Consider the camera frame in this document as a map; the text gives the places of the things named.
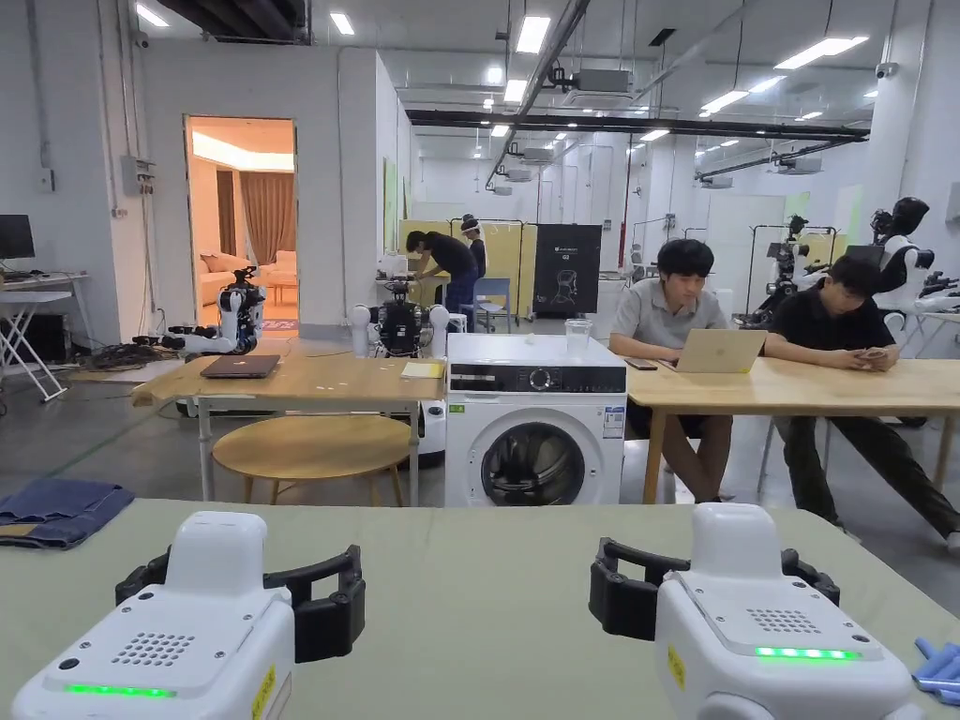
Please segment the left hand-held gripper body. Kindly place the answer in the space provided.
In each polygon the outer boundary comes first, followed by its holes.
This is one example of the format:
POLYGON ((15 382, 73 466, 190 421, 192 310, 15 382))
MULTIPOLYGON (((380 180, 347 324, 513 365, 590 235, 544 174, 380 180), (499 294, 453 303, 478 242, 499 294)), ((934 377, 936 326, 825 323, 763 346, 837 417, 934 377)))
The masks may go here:
POLYGON ((19 690, 15 719, 282 719, 293 690, 291 594, 264 584, 266 522, 201 511, 166 576, 80 635, 19 690))

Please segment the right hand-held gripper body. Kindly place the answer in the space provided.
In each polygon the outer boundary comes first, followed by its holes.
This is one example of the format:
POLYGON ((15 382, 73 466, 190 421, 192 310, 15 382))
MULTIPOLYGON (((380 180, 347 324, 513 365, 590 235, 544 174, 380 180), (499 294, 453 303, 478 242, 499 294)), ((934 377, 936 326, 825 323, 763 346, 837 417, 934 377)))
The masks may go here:
POLYGON ((687 569, 658 591, 659 680, 681 719, 921 719, 906 666, 788 576, 761 507, 703 503, 687 569))

